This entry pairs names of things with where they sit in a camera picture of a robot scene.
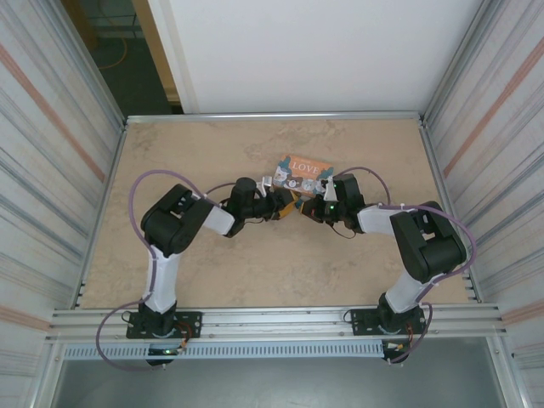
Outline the printed LOVE gift box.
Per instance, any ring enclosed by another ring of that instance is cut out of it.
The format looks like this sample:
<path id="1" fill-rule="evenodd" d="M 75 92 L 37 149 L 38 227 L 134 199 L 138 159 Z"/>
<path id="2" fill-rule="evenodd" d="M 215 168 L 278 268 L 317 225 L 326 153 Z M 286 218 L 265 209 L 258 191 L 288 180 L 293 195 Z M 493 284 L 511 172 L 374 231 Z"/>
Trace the printed LOVE gift box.
<path id="1" fill-rule="evenodd" d="M 300 156 L 284 155 L 278 162 L 273 185 L 303 196 L 324 194 L 324 183 L 333 175 L 332 164 Z"/>

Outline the striped side panel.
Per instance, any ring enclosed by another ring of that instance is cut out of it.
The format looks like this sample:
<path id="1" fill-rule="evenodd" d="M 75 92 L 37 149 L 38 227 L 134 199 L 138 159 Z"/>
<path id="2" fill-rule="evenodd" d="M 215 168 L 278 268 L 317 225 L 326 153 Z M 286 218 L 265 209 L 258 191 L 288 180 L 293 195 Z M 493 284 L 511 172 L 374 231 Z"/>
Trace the striped side panel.
<path id="1" fill-rule="evenodd" d="M 544 0 L 484 0 L 424 120 L 525 404 L 544 408 Z"/>
<path id="2" fill-rule="evenodd" d="M 33 399 L 124 124 L 60 0 L 0 0 L 0 408 Z"/>

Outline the grey metal sheet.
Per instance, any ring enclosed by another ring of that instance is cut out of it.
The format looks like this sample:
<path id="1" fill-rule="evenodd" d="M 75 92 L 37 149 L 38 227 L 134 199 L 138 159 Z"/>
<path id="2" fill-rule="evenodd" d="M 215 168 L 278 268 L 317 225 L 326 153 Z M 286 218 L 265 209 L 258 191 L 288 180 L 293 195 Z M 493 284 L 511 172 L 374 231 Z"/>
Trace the grey metal sheet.
<path id="1" fill-rule="evenodd" d="M 155 372 L 69 361 L 53 408 L 506 408 L 481 338 L 376 358 L 182 360 Z"/>

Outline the wooden furniture piece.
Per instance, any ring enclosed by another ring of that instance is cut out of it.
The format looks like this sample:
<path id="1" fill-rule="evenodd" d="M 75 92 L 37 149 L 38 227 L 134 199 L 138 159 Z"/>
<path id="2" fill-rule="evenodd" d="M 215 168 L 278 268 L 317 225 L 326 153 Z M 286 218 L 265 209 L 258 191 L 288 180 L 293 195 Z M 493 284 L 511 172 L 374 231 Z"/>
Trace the wooden furniture piece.
<path id="1" fill-rule="evenodd" d="M 82 14 L 82 39 L 89 51 L 94 51 L 98 47 L 98 35 L 92 26 L 88 14 L 84 8 L 84 0 L 79 0 Z"/>

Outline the aluminium back rail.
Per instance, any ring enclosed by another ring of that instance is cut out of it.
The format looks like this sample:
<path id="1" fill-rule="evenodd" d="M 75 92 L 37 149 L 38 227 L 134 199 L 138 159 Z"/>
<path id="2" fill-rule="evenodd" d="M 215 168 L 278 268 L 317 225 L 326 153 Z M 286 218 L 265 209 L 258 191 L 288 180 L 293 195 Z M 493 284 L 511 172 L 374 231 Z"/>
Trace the aluminium back rail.
<path id="1" fill-rule="evenodd" d="M 159 122 L 272 122 L 312 120 L 416 120 L 417 111 L 338 111 L 338 112 L 276 112 L 276 113 L 218 113 L 187 115 L 128 116 L 127 125 Z"/>

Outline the aluminium side rail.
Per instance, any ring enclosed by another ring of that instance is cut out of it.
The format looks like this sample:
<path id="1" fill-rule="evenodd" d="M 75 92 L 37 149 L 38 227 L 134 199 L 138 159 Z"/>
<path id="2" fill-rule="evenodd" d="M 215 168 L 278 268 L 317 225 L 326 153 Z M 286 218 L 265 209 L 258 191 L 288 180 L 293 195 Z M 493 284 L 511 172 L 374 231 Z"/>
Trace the aluminium side rail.
<path id="1" fill-rule="evenodd" d="M 89 271 L 90 271 L 90 268 L 91 268 L 91 264 L 93 262 L 95 247 L 96 247 L 96 244 L 97 244 L 98 239 L 99 239 L 100 228 L 101 228 L 101 225 L 103 223 L 103 219 L 104 219 L 104 216 L 105 216 L 105 210 L 107 208 L 107 203 L 108 203 L 108 200 L 109 200 L 110 195 L 111 195 L 111 189 L 112 189 L 114 179 L 115 179 L 115 176 L 116 176 L 116 171 L 118 169 L 120 157 L 121 157 L 121 154 L 122 154 L 122 149 L 123 149 L 123 146 L 125 144 L 126 137 L 127 137 L 127 128 L 128 128 L 128 126 L 125 126 L 122 129 L 119 141 L 118 141 L 118 143 L 116 145 L 116 149 L 114 151 L 114 155 L 113 155 L 113 158 L 112 158 L 112 163 L 111 163 L 111 166 L 110 166 L 110 171 L 108 172 L 106 180 L 105 180 L 105 184 L 104 184 L 104 188 L 103 188 L 103 194 L 101 196 L 101 199 L 100 199 L 100 202 L 99 202 L 99 207 L 98 207 L 97 212 L 96 212 L 96 217 L 95 217 L 93 229 L 92 229 L 91 234 L 90 234 L 89 239 L 88 239 L 88 245 L 87 245 L 87 248 L 86 248 L 85 257 L 84 257 L 83 262 L 82 262 L 80 279 L 78 281 L 76 290 L 74 292 L 71 309 L 78 309 L 80 307 L 81 298 L 82 298 L 82 295 L 83 295 L 83 293 L 85 291 L 85 287 L 87 285 L 88 274 L 89 274 Z"/>
<path id="2" fill-rule="evenodd" d="M 456 220 L 460 220 L 457 211 L 453 207 L 453 203 L 451 201 L 450 194 L 445 183 L 445 176 L 439 167 L 438 159 L 434 152 L 434 147 L 430 137 L 430 132 L 428 131 L 427 123 L 421 117 L 418 119 L 418 130 L 422 138 L 422 144 L 429 162 L 429 166 L 431 168 L 433 180 L 435 182 L 444 211 L 446 213 L 449 213 Z M 484 300 L 480 294 L 479 283 L 474 277 L 474 267 L 478 255 L 478 247 L 473 233 L 465 225 L 463 225 L 463 227 L 467 230 L 467 232 L 462 229 L 458 224 L 454 224 L 454 228 L 460 234 L 463 243 L 467 246 L 468 266 L 461 272 L 461 276 L 463 278 L 466 278 L 470 283 L 470 286 L 467 289 L 469 293 L 469 300 L 475 303 L 482 303 Z"/>

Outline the aluminium front rail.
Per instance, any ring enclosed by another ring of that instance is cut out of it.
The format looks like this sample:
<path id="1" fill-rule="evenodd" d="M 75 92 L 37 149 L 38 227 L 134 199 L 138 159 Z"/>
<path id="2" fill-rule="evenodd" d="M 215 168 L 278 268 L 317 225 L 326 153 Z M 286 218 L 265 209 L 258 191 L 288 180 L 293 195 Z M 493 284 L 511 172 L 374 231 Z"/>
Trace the aluminium front rail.
<path id="1" fill-rule="evenodd" d="M 200 342 L 335 340 L 352 337 L 346 307 L 208 308 L 192 331 Z M 60 310 L 46 332 L 48 343 L 91 343 L 105 309 Z M 499 308 L 488 303 L 435 304 L 430 338 L 501 337 Z"/>

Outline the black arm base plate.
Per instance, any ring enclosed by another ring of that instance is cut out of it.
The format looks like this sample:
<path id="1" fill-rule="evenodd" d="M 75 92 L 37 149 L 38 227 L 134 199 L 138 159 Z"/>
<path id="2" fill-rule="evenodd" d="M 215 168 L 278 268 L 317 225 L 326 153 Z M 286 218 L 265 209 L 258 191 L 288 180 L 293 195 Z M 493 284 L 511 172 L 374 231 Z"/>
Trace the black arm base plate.
<path id="1" fill-rule="evenodd" d="M 201 312 L 126 312 L 122 319 L 128 339 L 184 339 L 200 337 L 202 317 Z"/>
<path id="2" fill-rule="evenodd" d="M 402 314 L 389 314 L 379 308 L 350 309 L 347 322 L 355 336 L 402 336 L 409 330 L 422 334 L 427 319 L 421 308 L 414 308 Z"/>

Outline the aluminium corner post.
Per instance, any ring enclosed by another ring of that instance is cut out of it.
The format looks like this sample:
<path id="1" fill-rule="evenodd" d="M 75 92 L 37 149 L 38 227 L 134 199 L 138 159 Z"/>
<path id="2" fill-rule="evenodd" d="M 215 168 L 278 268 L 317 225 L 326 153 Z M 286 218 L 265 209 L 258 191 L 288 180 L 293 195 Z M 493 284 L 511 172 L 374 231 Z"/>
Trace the aluminium corner post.
<path id="1" fill-rule="evenodd" d="M 464 66 L 471 59 L 480 38 L 487 32 L 487 26 L 502 2 L 503 0 L 480 0 L 476 14 L 470 21 L 444 75 L 434 90 L 426 110 L 420 115 L 421 124 L 424 127 L 428 127 L 442 109 Z"/>

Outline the wooden door frame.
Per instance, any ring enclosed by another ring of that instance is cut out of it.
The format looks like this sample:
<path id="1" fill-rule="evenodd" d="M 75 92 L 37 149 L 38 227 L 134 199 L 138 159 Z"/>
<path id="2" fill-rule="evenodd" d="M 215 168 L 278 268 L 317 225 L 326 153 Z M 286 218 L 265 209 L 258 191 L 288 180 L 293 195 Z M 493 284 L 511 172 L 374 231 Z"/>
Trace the wooden door frame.
<path id="1" fill-rule="evenodd" d="M 138 17 L 139 25 L 141 26 L 144 39 L 150 50 L 150 55 L 155 64 L 167 101 L 171 106 L 181 107 L 179 94 L 173 80 L 173 74 L 167 62 L 167 56 L 164 47 L 162 46 L 162 41 L 156 28 L 149 0 L 131 0 L 131 2 Z"/>

